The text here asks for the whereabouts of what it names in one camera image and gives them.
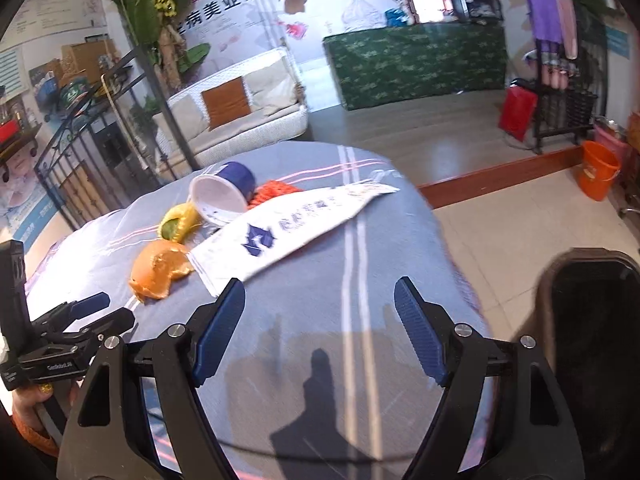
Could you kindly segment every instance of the green table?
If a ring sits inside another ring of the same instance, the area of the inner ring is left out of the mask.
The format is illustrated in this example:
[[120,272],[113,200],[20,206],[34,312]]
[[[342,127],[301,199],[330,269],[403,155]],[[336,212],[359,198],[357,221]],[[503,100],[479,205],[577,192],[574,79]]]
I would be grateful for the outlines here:
[[459,91],[504,88],[501,23],[423,23],[324,38],[347,110]]

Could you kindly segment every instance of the red bag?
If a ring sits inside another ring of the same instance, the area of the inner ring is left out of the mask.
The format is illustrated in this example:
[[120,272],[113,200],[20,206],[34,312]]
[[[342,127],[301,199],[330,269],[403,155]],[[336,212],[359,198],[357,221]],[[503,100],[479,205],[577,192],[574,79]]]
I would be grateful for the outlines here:
[[535,92],[512,84],[507,89],[498,127],[522,142],[537,104]]

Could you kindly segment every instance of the blue logo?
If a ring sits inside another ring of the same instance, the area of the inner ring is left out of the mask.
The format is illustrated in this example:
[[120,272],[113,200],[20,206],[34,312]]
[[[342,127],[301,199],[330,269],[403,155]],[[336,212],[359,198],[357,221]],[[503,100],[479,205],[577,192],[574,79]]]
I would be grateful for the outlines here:
[[249,251],[251,256],[260,256],[264,249],[262,249],[258,244],[266,247],[267,249],[271,249],[273,247],[274,240],[275,238],[273,237],[271,229],[264,230],[249,224],[246,243],[242,244],[242,246]]

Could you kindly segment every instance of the white paper bag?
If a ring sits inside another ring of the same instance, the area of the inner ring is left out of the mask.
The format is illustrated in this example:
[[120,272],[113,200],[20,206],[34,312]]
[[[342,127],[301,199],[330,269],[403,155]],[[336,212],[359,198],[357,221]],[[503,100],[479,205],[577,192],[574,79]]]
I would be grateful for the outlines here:
[[374,197],[398,188],[365,182],[277,196],[233,220],[194,247],[189,261],[217,297],[241,281],[353,218]]

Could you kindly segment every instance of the tiled floor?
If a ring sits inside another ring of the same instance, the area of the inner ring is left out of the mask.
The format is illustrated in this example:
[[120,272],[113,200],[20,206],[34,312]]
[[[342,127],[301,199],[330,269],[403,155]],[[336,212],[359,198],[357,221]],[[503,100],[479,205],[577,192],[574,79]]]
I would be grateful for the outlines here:
[[573,247],[604,247],[636,260],[639,242],[609,200],[594,202],[572,170],[437,209],[449,250],[482,303],[494,337],[527,318],[540,273]]

